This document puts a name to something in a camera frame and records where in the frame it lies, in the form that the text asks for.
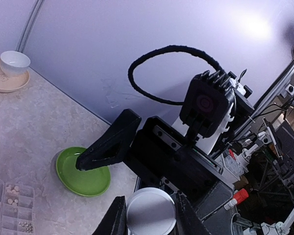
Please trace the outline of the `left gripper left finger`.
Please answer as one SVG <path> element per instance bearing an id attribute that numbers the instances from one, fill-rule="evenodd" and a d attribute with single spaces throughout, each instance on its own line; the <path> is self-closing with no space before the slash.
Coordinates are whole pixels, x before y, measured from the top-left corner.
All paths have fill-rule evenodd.
<path id="1" fill-rule="evenodd" d="M 92 235 L 126 234 L 125 196 L 117 196 Z"/>

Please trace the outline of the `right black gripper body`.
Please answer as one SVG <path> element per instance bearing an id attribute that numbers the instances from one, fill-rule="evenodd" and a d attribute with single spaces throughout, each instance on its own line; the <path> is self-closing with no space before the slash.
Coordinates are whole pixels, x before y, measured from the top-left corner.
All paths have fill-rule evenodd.
<path id="1" fill-rule="evenodd" d="M 186 196 L 201 220 L 233 198 L 234 186 L 222 177 L 220 165 L 158 117 L 148 118 L 136 133 L 124 163 L 147 186 L 168 181 L 176 193 Z"/>

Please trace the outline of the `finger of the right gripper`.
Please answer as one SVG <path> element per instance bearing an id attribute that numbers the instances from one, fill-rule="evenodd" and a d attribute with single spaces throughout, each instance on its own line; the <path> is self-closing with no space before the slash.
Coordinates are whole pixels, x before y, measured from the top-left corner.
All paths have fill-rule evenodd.
<path id="1" fill-rule="evenodd" d="M 123 110 L 105 133 L 77 157 L 76 169 L 88 171 L 122 162 L 141 121 L 132 110 Z"/>

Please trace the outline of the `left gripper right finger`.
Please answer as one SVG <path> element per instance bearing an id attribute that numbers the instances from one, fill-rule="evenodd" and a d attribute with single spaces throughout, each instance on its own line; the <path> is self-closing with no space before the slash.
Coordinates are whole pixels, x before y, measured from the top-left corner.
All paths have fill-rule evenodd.
<path id="1" fill-rule="evenodd" d="M 193 207 L 184 195 L 174 198 L 176 211 L 175 235 L 210 235 L 211 233 L 198 219 Z"/>

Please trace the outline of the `small white pill bottle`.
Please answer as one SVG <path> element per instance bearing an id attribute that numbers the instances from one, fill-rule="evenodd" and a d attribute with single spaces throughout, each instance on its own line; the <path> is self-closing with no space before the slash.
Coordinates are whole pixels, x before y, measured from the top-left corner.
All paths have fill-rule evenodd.
<path id="1" fill-rule="evenodd" d="M 168 235 L 176 224 L 176 209 L 169 194 L 142 188 L 126 202 L 126 225 L 133 235 Z"/>

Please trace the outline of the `clear plastic pill organizer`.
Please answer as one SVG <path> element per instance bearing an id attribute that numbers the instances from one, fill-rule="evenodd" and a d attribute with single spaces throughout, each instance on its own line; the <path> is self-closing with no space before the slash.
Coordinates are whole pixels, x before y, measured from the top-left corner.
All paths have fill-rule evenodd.
<path id="1" fill-rule="evenodd" d="M 22 183 L 4 183 L 0 201 L 0 235 L 33 235 L 34 189 Z"/>

